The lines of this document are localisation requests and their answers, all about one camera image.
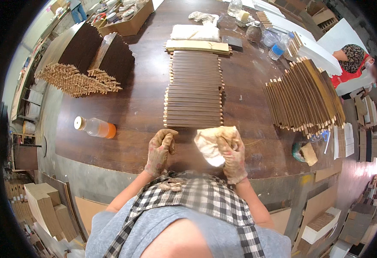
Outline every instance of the concrete floor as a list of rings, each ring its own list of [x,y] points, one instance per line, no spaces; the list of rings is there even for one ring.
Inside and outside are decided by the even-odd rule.
[[[37,126],[37,142],[41,142],[41,135],[47,138],[48,149],[45,158],[38,150],[39,171],[49,175],[55,175],[58,180],[70,182],[72,197],[84,197],[86,199],[109,203],[127,185],[136,178],[136,175],[120,171],[108,170],[77,161],[73,161],[55,154],[55,134],[57,117],[61,107],[62,92],[55,87],[47,87],[44,95],[41,120]],[[352,100],[345,100],[343,105],[346,119],[351,122],[354,131],[357,131],[356,111]],[[291,207],[285,235],[293,242],[297,229],[302,219],[302,210],[306,201],[324,191],[328,187],[338,184],[338,199],[336,208],[342,210],[339,219],[339,227],[343,225],[346,213],[351,203],[358,198],[366,183],[377,168],[371,163],[356,162],[357,153],[343,161],[342,172],[315,183],[313,173],[300,175],[251,180],[253,189],[266,205],[268,210],[276,210],[282,207]],[[311,256],[316,256],[325,247],[329,246],[337,237],[339,230],[328,239]]]

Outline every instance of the checkered apron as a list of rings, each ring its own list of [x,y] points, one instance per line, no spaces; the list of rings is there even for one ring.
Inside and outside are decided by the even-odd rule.
[[[159,187],[173,179],[183,182],[181,191],[165,191]],[[264,258],[247,203],[227,188],[224,180],[208,174],[196,176],[191,171],[170,171],[143,187],[104,257],[117,258],[140,215],[146,210],[164,206],[184,206],[232,224],[237,229],[244,257]]]

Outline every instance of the work glove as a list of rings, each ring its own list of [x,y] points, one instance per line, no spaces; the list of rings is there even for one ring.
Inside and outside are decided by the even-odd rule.
[[[174,151],[174,135],[179,132],[171,129],[161,129],[149,143],[149,158],[144,170],[153,178],[158,178],[164,171],[167,164],[167,157]]]
[[[217,138],[217,147],[226,160],[223,172],[227,177],[228,184],[237,184],[247,177],[247,172],[244,169],[244,144],[238,132],[233,140],[232,142],[237,142],[233,146],[234,149],[223,137]]]

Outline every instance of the person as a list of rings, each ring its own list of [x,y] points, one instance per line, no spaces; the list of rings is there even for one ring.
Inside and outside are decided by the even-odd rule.
[[[149,143],[144,170],[92,219],[85,255],[92,257],[290,257],[290,239],[273,230],[244,168],[245,146],[218,138],[224,180],[192,171],[164,174],[174,135],[162,129]]]
[[[67,7],[70,7],[72,19],[75,23],[80,23],[87,19],[87,15],[84,12],[84,8],[80,0],[67,0]]]
[[[377,83],[377,60],[367,54],[360,46],[348,44],[335,51],[333,56],[339,61],[342,68],[341,75],[332,76],[332,84],[335,89],[341,83],[360,77],[364,69],[368,69],[375,83]]]

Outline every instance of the wooden table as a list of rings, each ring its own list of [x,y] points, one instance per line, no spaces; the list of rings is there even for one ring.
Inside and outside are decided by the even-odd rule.
[[[135,56],[134,71],[124,90],[107,95],[93,94],[72,98],[63,96],[57,122],[56,154],[89,165],[140,173],[147,161],[148,144],[155,133],[164,129],[164,91],[169,81],[170,56],[163,47],[175,24],[201,24],[189,20],[194,11],[221,16],[221,35],[242,38],[243,52],[230,57],[221,56],[223,79],[226,84],[223,117],[225,126],[236,126],[246,146],[245,164],[249,178],[280,177],[309,172],[306,163],[296,161],[292,144],[297,133],[279,131],[272,124],[262,87],[270,78],[282,75],[286,62],[271,60],[265,49],[252,46],[245,38],[245,28],[234,24],[227,15],[228,3],[216,0],[164,1],[150,15],[138,35],[125,37]],[[74,128],[76,116],[97,117],[117,126],[113,139],[91,137]],[[175,137],[176,152],[169,156],[170,169],[196,169],[221,175],[197,150],[193,139],[195,130],[182,129]],[[318,170],[331,166],[333,153],[323,155],[324,143],[314,144]]]

